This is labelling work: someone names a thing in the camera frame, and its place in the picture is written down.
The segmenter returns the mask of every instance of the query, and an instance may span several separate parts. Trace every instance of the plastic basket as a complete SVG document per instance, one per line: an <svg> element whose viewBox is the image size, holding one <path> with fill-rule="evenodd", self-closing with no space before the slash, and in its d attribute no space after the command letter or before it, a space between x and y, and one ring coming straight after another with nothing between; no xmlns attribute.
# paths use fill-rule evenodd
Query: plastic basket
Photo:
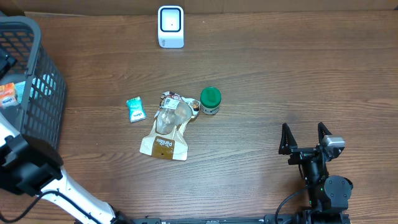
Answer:
<svg viewBox="0 0 398 224"><path fill-rule="evenodd" d="M40 42L40 27L32 19L0 17L0 59L11 56L17 60L0 85L25 82L21 103L0 108L0 112L21 134L43 139L58 149L67 89Z"/></svg>

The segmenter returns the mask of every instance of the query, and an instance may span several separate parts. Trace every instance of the orange package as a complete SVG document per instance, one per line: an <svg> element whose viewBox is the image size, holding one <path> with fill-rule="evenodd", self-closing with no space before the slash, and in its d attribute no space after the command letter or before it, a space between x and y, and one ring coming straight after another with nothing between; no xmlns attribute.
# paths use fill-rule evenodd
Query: orange package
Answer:
<svg viewBox="0 0 398 224"><path fill-rule="evenodd" d="M0 106L2 108L7 108L15 105L18 105L15 84L8 83L0 86Z"/></svg>

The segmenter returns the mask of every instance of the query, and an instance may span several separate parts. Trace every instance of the wooden table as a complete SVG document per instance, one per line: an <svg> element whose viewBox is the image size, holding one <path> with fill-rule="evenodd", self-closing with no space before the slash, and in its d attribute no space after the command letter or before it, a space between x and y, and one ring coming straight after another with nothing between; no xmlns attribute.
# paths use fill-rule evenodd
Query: wooden table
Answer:
<svg viewBox="0 0 398 224"><path fill-rule="evenodd" d="M346 140L328 163L351 179L353 223L396 223L398 215L398 12L187 15L185 47L161 49L157 16L42 18L43 45L67 81L60 153L84 188L130 217L254 217L274 213L303 187L278 155L282 123L299 146L317 124ZM188 125L188 160L139 152L163 91L223 95L215 116ZM131 124L126 100L148 118ZM15 217L33 200L0 193ZM282 213L308 205L306 196ZM21 223L71 223L39 204Z"/></svg>

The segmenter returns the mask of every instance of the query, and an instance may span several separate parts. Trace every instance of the jar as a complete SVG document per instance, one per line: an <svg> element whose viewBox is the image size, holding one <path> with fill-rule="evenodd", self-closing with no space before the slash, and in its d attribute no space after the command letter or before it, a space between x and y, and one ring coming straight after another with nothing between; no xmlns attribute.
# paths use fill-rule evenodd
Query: jar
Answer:
<svg viewBox="0 0 398 224"><path fill-rule="evenodd" d="M215 87L206 87L200 95L201 110L205 114L216 114L220 110L221 93Z"/></svg>

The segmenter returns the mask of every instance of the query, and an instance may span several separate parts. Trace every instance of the green lid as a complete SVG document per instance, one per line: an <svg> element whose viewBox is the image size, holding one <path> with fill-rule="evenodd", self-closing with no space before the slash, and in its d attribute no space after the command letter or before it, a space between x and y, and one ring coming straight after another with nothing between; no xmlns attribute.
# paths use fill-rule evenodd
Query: green lid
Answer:
<svg viewBox="0 0 398 224"><path fill-rule="evenodd" d="M214 87L206 87L201 92L200 103L207 108L216 108L221 103L220 91Z"/></svg>

